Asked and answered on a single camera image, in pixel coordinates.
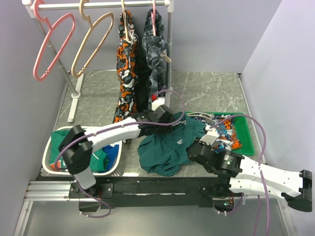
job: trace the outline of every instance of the beige hanger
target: beige hanger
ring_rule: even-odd
[[[101,17],[99,17],[93,24],[92,24],[92,21],[91,21],[91,18],[89,15],[84,15],[83,13],[83,7],[84,7],[84,4],[87,3],[87,2],[90,2],[89,0],[81,0],[80,1],[80,7],[79,7],[79,11],[80,11],[80,14],[81,14],[81,17],[83,20],[89,22],[89,25],[90,25],[90,28],[87,32],[87,34],[85,35],[82,43],[81,43],[81,46],[77,52],[77,55],[75,56],[74,58],[74,61],[73,61],[73,64],[72,64],[72,67],[71,67],[71,73],[72,73],[72,76],[74,78],[79,78],[82,73],[85,71],[85,69],[88,67],[88,65],[90,64],[90,62],[92,61],[92,59],[94,58],[94,56],[96,55],[96,53],[99,51],[99,49],[101,48],[102,44],[104,43],[105,39],[107,38],[107,35],[109,34],[110,30],[112,29],[113,27],[113,23],[114,23],[114,15],[113,13],[106,13],[105,15],[102,15]],[[75,72],[75,66],[78,62],[78,59],[81,55],[81,52],[83,51],[83,48],[84,48],[84,45],[86,44],[86,42],[88,41],[92,31],[95,29],[95,27],[101,23],[103,20],[105,20],[107,17],[111,17],[112,18],[112,22],[110,24],[110,27],[108,29],[108,31],[106,32],[106,34],[104,35],[104,37],[102,38],[101,42],[98,44],[97,48],[94,50],[94,52],[92,53],[92,55],[90,56],[90,58],[87,60],[87,62],[84,64],[82,70],[79,71],[79,73],[76,73]]]
[[[123,19],[124,19],[124,26],[125,26],[125,35],[126,35],[126,41],[129,41],[129,37],[128,37],[128,31],[127,31],[127,15],[126,15],[126,12],[125,12],[125,3],[124,3],[124,0],[121,0],[122,1],[122,8],[123,8]]]

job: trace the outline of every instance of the pink hanger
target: pink hanger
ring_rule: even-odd
[[[153,35],[156,35],[156,0],[153,0],[153,12],[151,12]]]
[[[43,22],[43,23],[46,23],[47,27],[48,27],[48,32],[47,32],[47,35],[40,47],[40,50],[39,50],[39,53],[37,55],[37,59],[36,59],[36,62],[35,62],[35,65],[34,65],[34,69],[33,69],[33,75],[35,77],[35,79],[37,79],[38,81],[43,81],[47,75],[49,74],[49,72],[51,71],[51,69],[54,67],[54,65],[56,64],[57,60],[59,59],[60,55],[63,53],[63,50],[64,48],[66,47],[67,43],[69,42],[73,32],[74,32],[74,29],[75,29],[75,21],[74,21],[74,17],[71,13],[68,13],[68,14],[65,14],[64,16],[61,16],[54,24],[53,26],[50,25],[50,22],[48,20],[47,17],[44,17],[44,18],[41,18],[39,13],[38,13],[38,6],[40,4],[44,4],[44,1],[43,0],[35,0],[34,2],[34,5],[33,5],[33,11],[34,11],[34,14],[37,18],[37,20],[39,20],[40,22]],[[53,34],[53,32],[55,31],[55,29],[58,27],[58,25],[60,25],[61,22],[63,22],[64,20],[68,19],[68,18],[71,18],[72,19],[72,29],[71,31],[69,32],[67,38],[65,39],[65,41],[63,42],[63,45],[61,46],[61,48],[59,49],[59,51],[57,52],[56,54],[56,57],[53,59],[53,61],[51,62],[51,64],[49,65],[49,67],[47,68],[46,72],[41,76],[39,77],[38,74],[37,74],[37,71],[38,71],[38,67],[39,67],[39,63],[43,57],[43,54],[45,52],[45,49],[46,49],[46,46],[50,40],[50,37],[51,35]]]

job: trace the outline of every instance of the green shirt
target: green shirt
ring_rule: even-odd
[[[176,113],[174,119],[180,115],[181,113]],[[173,176],[179,171],[180,165],[189,164],[186,148],[196,138],[205,135],[205,126],[185,115],[179,124],[173,126],[172,132],[146,137],[138,148],[140,166],[148,173]]]

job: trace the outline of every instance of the wrinkled fabric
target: wrinkled fabric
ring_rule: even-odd
[[[152,95],[166,87],[163,81],[163,62],[160,54],[168,48],[163,36],[163,20],[158,11],[156,11],[156,36],[153,35],[152,12],[153,10],[151,9],[147,14],[142,38],[142,48],[146,53],[147,65],[152,70],[147,84],[149,90],[149,109],[152,107]]]
[[[204,127],[204,123],[184,116],[182,121],[173,125],[172,132],[146,137],[138,148],[141,168],[148,173],[173,176],[181,165],[189,164],[186,148],[205,134]]]
[[[221,120],[227,118],[229,115],[213,115],[204,113],[195,113],[191,116],[193,119],[201,121],[207,125],[214,125]],[[213,144],[212,148],[216,151],[239,149],[242,147],[242,143],[238,140],[234,127],[234,118],[226,120],[224,123],[216,127],[219,134]]]
[[[59,155],[59,145],[62,143],[63,139],[67,136],[70,130],[56,130],[51,133],[51,150],[50,150],[50,159],[49,165],[50,167],[55,170],[55,160]],[[108,165],[108,158],[107,154],[103,152],[102,149],[97,150],[96,152],[92,153],[91,160],[90,160],[90,169],[93,172],[105,172]],[[66,165],[61,157],[57,163],[57,167],[65,168]]]
[[[103,147],[102,150],[107,154],[108,165],[106,171],[109,171],[113,167],[113,164],[118,156],[119,144],[107,145]]]
[[[121,85],[114,123],[148,107],[146,83],[150,71],[138,52],[138,36],[135,34],[131,13],[128,10],[126,21],[129,41],[126,41],[124,19],[121,14],[118,27],[120,44],[117,49],[117,75]]]

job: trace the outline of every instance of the patterned clothing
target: patterned clothing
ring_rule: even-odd
[[[163,36],[163,20],[158,11],[156,11],[156,36],[153,35],[152,12],[153,10],[151,9],[147,14],[142,38],[142,48],[146,52],[147,64],[152,69],[148,81],[149,109],[151,108],[152,95],[166,87],[163,81],[163,62],[160,54],[168,47]]]
[[[195,113],[189,116],[208,125],[214,125],[228,117],[228,115],[213,115],[205,113]],[[237,139],[234,127],[234,118],[226,120],[224,123],[217,126],[216,129],[219,134],[219,139],[212,144],[212,148],[214,150],[231,150],[242,147],[241,142]]]
[[[137,48],[138,36],[134,32],[131,13],[128,10],[126,10],[126,21],[130,41],[126,41],[124,19],[121,14],[118,27],[120,44],[117,49],[117,75],[121,83],[121,93],[113,123],[122,121],[132,113],[146,110],[148,107],[146,83],[150,72],[144,68],[145,65],[141,62]]]

